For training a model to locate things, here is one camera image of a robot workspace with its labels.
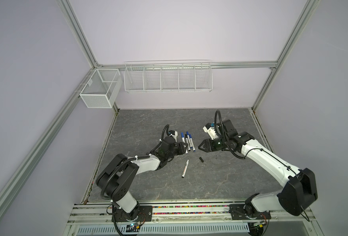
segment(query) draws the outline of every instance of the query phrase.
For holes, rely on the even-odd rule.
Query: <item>wire basket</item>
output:
[[[126,66],[127,92],[211,91],[211,64]]]
[[[119,69],[95,69],[80,96],[88,108],[112,108],[121,84]]]

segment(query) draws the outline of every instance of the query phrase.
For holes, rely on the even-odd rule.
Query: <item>white mesh basket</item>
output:
[[[127,92],[211,91],[211,64],[127,66],[124,85]]]
[[[89,108],[112,108],[121,84],[119,69],[95,69],[80,96]]]

